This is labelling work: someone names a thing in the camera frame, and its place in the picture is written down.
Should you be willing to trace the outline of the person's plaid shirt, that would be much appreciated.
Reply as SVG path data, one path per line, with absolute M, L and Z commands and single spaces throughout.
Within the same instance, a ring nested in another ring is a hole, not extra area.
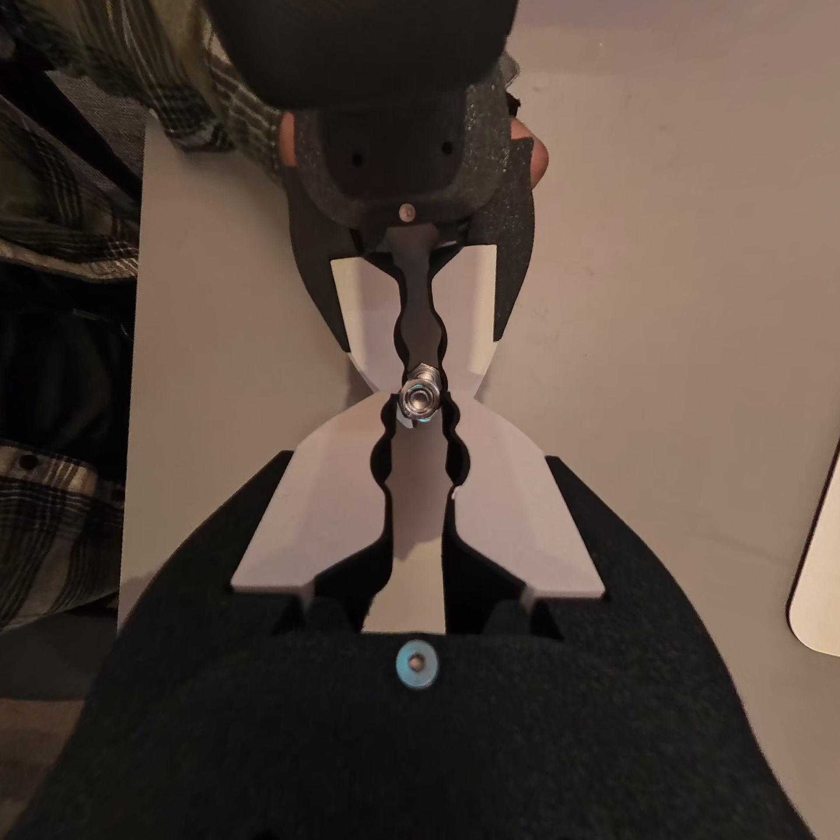
M 137 281 L 138 221 L 6 101 L 1 152 L 2 264 Z M 2 633 L 116 594 L 125 475 L 2 440 Z

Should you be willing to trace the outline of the silver hex nut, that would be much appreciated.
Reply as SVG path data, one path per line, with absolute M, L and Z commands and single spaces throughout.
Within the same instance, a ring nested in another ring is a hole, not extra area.
M 408 428 L 428 423 L 440 406 L 440 386 L 433 379 L 407 381 L 397 395 L 397 419 Z

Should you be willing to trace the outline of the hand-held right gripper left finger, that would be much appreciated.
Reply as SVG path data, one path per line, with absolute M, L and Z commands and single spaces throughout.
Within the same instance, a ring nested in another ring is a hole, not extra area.
M 320 574 L 382 536 L 385 492 L 371 456 L 390 399 L 368 396 L 299 444 L 233 574 L 235 592 L 310 601 Z

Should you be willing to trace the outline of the white rounded base board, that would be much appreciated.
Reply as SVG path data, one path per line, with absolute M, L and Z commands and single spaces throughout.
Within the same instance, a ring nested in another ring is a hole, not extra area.
M 836 446 L 785 608 L 793 636 L 812 651 L 834 658 L 839 657 L 838 477 Z

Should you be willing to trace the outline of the person's left hand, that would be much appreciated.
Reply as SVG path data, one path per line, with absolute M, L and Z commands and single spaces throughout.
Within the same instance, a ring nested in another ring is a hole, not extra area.
M 511 142 L 517 143 L 525 140 L 531 142 L 530 157 L 530 187 L 532 190 L 541 182 L 548 170 L 550 156 L 544 143 L 537 138 L 533 132 L 520 120 L 510 120 Z

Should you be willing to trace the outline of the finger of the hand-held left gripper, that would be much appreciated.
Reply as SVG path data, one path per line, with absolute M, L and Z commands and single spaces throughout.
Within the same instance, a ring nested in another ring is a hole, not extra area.
M 396 279 L 358 256 L 333 259 L 331 270 L 350 361 L 374 392 L 397 393 L 404 363 L 395 344 L 402 308 Z
M 446 335 L 448 389 L 475 397 L 496 351 L 496 247 L 462 248 L 436 274 L 432 292 Z

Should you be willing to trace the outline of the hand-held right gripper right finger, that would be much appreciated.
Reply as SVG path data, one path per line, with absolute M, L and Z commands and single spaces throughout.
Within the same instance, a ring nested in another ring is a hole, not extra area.
M 525 606 L 601 598 L 601 576 L 541 448 L 472 395 L 453 399 L 469 457 L 455 487 L 456 535 L 515 579 Z

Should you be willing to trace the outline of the person's black t-shirt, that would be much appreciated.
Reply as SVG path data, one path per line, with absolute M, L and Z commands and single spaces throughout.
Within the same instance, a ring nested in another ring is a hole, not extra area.
M 2 264 L 4 442 L 124 479 L 136 289 Z

